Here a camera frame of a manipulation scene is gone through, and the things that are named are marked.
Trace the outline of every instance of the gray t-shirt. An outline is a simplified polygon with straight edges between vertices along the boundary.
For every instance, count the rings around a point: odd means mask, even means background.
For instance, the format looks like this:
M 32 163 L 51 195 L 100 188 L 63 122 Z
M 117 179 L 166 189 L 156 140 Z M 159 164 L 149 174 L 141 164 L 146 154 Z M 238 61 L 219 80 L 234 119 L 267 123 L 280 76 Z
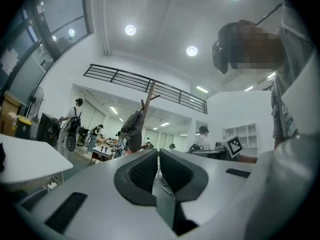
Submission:
M 283 2 L 283 17 L 278 33 L 285 49 L 286 60 L 284 69 L 276 72 L 271 91 L 273 138 L 288 139 L 294 137 L 298 129 L 281 97 L 303 70 L 314 45 L 300 17 L 288 2 Z

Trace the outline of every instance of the pants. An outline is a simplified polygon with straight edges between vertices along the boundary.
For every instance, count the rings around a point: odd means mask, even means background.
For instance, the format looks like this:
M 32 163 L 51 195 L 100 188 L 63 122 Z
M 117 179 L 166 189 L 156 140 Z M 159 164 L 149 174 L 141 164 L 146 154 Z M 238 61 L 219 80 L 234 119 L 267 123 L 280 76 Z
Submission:
M 88 149 L 86 150 L 87 152 L 92 152 L 92 149 L 95 147 L 96 145 L 96 140 L 97 140 L 97 136 L 96 135 L 92 135 L 91 136 L 91 140 L 88 146 Z
M 57 151 L 63 155 L 66 159 L 68 159 L 69 150 L 66 148 L 66 136 L 68 135 L 68 131 L 64 128 L 60 130 L 59 139 L 57 143 Z

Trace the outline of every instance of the white t-shirt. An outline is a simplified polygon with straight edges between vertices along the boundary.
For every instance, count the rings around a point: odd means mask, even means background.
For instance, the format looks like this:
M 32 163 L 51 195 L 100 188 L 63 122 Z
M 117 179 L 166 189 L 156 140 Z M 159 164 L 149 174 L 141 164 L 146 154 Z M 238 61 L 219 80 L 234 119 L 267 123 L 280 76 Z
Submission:
M 65 121 L 64 125 L 62 126 L 62 128 L 65 128 L 66 125 L 70 122 L 71 118 L 77 116 L 81 118 L 81 107 L 80 106 L 76 106 L 75 109 L 74 107 L 70 107 L 69 111 L 68 111 L 68 114 L 66 114 L 66 117 L 69 118 L 68 120 Z
M 197 144 L 200 146 L 202 150 L 213 150 L 213 146 L 211 144 L 210 139 L 207 136 L 200 135 L 199 136 L 199 141 Z

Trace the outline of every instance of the white bookshelf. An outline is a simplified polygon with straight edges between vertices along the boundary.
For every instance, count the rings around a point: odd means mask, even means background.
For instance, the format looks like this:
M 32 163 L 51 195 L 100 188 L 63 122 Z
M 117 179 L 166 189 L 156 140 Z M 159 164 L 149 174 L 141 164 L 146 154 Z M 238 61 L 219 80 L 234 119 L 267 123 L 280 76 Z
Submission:
M 226 128 L 222 131 L 222 138 L 227 140 L 234 135 L 238 135 L 243 150 L 241 155 L 257 157 L 258 156 L 258 138 L 257 127 L 255 123 L 241 125 L 238 127 Z

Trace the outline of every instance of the black cap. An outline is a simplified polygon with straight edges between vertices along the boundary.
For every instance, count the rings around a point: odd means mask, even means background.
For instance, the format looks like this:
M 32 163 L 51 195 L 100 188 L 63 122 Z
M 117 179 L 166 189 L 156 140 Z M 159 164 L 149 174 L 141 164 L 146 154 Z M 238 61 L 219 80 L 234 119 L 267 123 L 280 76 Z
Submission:
M 82 98 L 77 98 L 75 101 L 78 102 L 79 107 L 81 107 L 84 103 L 84 100 Z
M 200 134 L 205 134 L 205 133 L 209 133 L 209 130 L 208 130 L 208 128 L 206 127 L 206 126 L 201 126 L 200 128 L 199 128 L 199 133 Z

